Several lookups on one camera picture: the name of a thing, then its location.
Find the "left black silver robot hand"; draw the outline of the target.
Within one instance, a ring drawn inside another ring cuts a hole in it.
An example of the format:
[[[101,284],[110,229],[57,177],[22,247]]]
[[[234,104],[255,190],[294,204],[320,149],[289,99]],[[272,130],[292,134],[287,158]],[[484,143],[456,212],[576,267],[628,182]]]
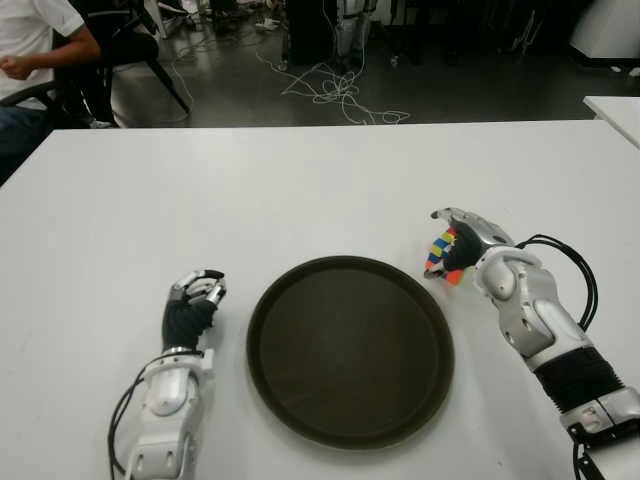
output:
[[[225,274],[212,269],[190,272],[170,288],[161,328],[162,350],[195,350],[227,293]]]

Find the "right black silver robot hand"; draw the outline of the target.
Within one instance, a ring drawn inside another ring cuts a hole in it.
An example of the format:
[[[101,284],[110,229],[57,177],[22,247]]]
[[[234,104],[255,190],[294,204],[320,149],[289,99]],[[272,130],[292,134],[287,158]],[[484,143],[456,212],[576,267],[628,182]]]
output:
[[[446,207],[433,211],[429,217],[444,221],[447,228],[429,248],[424,266],[427,279],[443,278],[456,284],[487,250],[515,246],[500,226],[471,211]]]

